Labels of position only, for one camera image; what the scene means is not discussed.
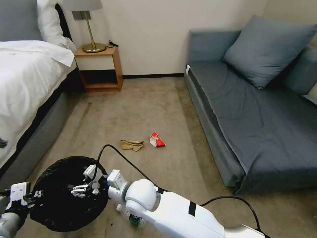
carpet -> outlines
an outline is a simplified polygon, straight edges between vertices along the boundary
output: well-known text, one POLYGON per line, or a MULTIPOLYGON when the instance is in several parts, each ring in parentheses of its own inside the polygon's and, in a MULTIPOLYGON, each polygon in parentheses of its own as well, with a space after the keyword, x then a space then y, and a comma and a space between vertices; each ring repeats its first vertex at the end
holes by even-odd
MULTIPOLYGON (((231 195, 221 180, 183 78, 127 79, 121 92, 71 96, 69 117, 56 142, 30 175, 34 184, 51 164, 68 156, 96 158, 104 144, 119 148, 119 141, 144 140, 138 152, 122 153, 158 186, 202 204, 216 196, 231 195), (157 132, 166 147, 149 143, 157 132)), ((110 148, 100 162, 109 172, 122 171, 128 180, 142 176, 110 148)), ((317 237, 317 191, 302 190, 264 195, 244 195, 255 209, 262 230, 272 238, 317 237)), ((206 206, 224 226, 255 227, 248 207, 236 200, 206 206)), ((165 237, 151 224, 133 227, 116 204, 109 201, 103 213, 88 226, 56 233, 29 218, 17 237, 165 237)))

lamp stem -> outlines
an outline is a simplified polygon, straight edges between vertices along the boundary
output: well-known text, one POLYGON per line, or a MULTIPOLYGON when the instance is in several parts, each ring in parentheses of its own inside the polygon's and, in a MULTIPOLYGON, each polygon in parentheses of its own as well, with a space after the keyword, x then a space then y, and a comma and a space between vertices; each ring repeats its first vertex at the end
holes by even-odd
POLYGON ((87 22, 87 26, 88 26, 88 30, 89 30, 89 34, 90 34, 90 38, 91 38, 92 48, 93 48, 93 49, 96 49, 96 44, 95 44, 95 42, 93 41, 93 37, 92 37, 92 33, 91 33, 91 29, 90 29, 90 25, 89 25, 89 20, 88 20, 86 11, 84 11, 84 15, 85 15, 85 18, 86 18, 86 22, 87 22))

brass lamp base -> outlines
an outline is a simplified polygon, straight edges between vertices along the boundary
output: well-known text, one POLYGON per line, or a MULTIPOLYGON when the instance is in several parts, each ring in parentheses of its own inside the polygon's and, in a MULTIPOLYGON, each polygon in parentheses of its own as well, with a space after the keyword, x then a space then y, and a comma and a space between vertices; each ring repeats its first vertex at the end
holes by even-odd
POLYGON ((92 44, 83 45, 83 51, 87 53, 97 53, 106 50, 106 45, 102 43, 95 43, 95 48, 92 44))

beige wall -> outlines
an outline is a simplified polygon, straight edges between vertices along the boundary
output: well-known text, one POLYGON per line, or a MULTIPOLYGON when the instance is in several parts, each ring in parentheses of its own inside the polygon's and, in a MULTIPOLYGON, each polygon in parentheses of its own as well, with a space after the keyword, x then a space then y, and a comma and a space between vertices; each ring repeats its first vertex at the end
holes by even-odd
MULTIPOLYGON (((316 24, 317 0, 268 0, 264 16, 278 20, 316 24)), ((311 45, 317 46, 317 36, 311 45)), ((310 94, 317 97, 317 84, 310 94)))
MULTIPOLYGON (((93 11, 96 42, 119 44, 123 74, 182 73, 191 28, 242 28, 252 14, 263 15, 267 0, 102 0, 93 11)), ((66 12, 76 46, 89 43, 85 21, 66 12)))

lamp shade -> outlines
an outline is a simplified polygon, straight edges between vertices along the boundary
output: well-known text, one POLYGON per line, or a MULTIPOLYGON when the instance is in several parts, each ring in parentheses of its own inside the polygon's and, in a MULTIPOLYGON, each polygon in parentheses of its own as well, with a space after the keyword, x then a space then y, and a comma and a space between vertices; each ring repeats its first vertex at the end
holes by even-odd
POLYGON ((100 0, 64 0, 64 9, 70 11, 93 11, 102 8, 100 0))

